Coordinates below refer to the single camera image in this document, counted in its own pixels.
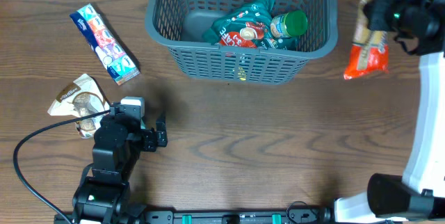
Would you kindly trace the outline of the orange spaghetti pack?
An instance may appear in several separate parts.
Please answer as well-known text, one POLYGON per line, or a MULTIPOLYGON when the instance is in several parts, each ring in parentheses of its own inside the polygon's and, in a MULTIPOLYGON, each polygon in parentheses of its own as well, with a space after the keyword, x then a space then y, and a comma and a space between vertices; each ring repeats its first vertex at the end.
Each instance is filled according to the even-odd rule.
POLYGON ((375 71, 388 71, 389 48, 386 31, 371 31, 363 8, 371 0, 359 0, 355 35, 350 51, 345 80, 362 77, 375 71))

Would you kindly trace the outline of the green lidded jar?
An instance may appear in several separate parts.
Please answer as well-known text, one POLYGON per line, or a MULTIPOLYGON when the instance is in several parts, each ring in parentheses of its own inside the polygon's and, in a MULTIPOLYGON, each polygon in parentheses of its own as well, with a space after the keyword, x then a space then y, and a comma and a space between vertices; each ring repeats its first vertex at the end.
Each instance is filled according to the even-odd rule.
POLYGON ((301 10, 275 16, 270 29, 275 38, 294 38, 304 35, 308 28, 308 19, 301 10))

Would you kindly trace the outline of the green coffee bag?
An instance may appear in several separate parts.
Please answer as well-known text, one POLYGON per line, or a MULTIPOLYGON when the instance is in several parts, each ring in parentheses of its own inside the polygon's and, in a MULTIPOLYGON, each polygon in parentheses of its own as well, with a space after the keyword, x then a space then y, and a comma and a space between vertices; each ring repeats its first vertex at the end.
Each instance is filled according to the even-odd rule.
POLYGON ((270 29, 275 0, 254 0, 218 18, 202 38, 212 45, 294 51, 296 38, 275 38, 270 29))

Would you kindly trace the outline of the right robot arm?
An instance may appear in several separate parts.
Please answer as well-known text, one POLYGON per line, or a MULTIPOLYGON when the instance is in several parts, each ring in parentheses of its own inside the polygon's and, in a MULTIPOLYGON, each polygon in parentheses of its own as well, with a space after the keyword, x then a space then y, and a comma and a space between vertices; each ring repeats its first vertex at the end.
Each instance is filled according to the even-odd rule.
POLYGON ((402 175, 376 173, 365 192, 335 200, 321 215, 334 223, 444 219, 444 0, 360 0, 345 79, 387 66, 385 37, 417 39, 421 92, 414 142, 402 175))

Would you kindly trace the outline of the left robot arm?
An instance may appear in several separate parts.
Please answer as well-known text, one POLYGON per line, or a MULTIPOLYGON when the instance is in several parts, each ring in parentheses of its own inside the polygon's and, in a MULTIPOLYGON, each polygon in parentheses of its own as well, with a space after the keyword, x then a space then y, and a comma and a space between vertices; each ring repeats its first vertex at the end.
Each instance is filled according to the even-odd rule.
POLYGON ((114 103, 94 134, 92 163, 83 170, 72 204, 73 223, 144 223, 145 205, 129 202, 129 178, 141 152, 166 147, 166 113, 143 126, 141 105, 114 103))

